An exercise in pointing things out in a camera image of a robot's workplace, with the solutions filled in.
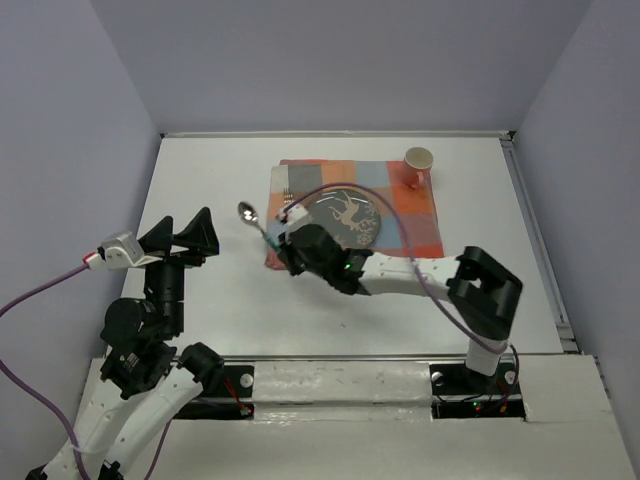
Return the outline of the fork with teal handle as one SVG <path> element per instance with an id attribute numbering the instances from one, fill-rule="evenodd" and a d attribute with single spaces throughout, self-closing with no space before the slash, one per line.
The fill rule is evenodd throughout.
<path id="1" fill-rule="evenodd" d="M 285 204 L 291 203 L 295 200 L 295 196 L 289 188 L 285 188 L 283 190 L 283 199 Z"/>

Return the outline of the dark round deer plate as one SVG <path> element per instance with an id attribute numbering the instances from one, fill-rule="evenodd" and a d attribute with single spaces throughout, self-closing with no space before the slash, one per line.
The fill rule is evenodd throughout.
<path id="1" fill-rule="evenodd" d="M 342 248 L 369 248 L 381 230 L 377 206 L 357 190 L 329 189 L 314 195 L 305 206 L 312 222 L 321 225 Z"/>

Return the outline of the spoon with teal handle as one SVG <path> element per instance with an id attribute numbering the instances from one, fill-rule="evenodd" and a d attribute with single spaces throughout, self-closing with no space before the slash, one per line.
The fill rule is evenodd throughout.
<path id="1" fill-rule="evenodd" d="M 267 233 L 267 231 L 262 227 L 259 220 L 259 215 L 257 210 L 253 205 L 246 201 L 241 201 L 237 205 L 237 213 L 240 220 L 245 224 L 254 229 L 256 229 L 264 242 L 276 253 L 280 251 L 279 245 L 277 242 Z"/>

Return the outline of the orange grey checkered cloth napkin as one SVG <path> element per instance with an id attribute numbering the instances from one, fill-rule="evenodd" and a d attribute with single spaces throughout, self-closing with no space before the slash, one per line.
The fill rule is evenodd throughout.
<path id="1" fill-rule="evenodd" d="M 385 255 L 405 257 L 398 224 L 402 223 L 418 258 L 440 258 L 444 248 L 438 225 L 435 200 L 426 177 L 424 187 L 412 189 L 400 178 L 402 163 L 395 161 L 283 160 L 271 169 L 267 231 L 278 237 L 276 215 L 284 203 L 283 190 L 289 188 L 295 200 L 329 183 L 346 182 L 342 188 L 367 195 L 381 214 L 381 230 L 373 245 L 366 249 Z"/>

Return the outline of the red white paper cup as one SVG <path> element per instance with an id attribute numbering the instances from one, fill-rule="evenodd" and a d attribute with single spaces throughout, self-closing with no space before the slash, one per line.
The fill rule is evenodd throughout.
<path id="1" fill-rule="evenodd" d="M 408 149 L 404 154 L 401 167 L 402 183 L 412 189 L 424 187 L 433 163 L 434 156 L 430 150 L 423 147 Z"/>

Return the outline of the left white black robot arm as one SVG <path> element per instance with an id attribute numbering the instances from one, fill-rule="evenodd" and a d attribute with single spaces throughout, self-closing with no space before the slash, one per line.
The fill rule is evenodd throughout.
<path id="1" fill-rule="evenodd" d="M 142 269 L 143 295 L 106 310 L 101 340 L 109 353 L 86 408 L 59 453 L 30 479 L 121 479 L 157 432 L 197 395 L 215 392 L 223 359 L 202 343 L 179 354 L 170 346 L 184 330 L 184 276 L 219 253 L 209 208 L 179 233 L 164 217 L 141 238 L 130 232 L 102 242 L 88 270 Z"/>

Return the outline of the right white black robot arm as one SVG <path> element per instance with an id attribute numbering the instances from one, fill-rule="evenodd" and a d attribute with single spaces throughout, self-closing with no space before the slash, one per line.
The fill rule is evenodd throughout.
<path id="1" fill-rule="evenodd" d="M 497 378 L 523 290 L 522 281 L 485 250 L 410 259 L 341 247 L 321 226 L 279 235 L 279 259 L 293 276 L 308 272 L 345 295 L 399 294 L 431 299 L 469 338 L 462 384 L 482 392 Z"/>

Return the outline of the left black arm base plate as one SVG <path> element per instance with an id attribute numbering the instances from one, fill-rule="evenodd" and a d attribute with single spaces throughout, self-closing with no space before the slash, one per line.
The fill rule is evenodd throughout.
<path id="1" fill-rule="evenodd" d="M 252 400 L 255 368 L 252 364 L 225 367 L 223 379 L 207 386 L 202 393 L 183 406 L 176 420 L 239 421 L 254 418 Z"/>

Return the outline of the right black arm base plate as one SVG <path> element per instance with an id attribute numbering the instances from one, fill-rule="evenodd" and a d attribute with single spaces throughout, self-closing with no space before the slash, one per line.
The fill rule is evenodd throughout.
<path id="1" fill-rule="evenodd" d="M 437 363 L 429 367 L 432 416 L 445 419 L 525 419 L 521 389 L 513 361 L 498 365 L 492 377 L 469 370 L 464 363 Z"/>

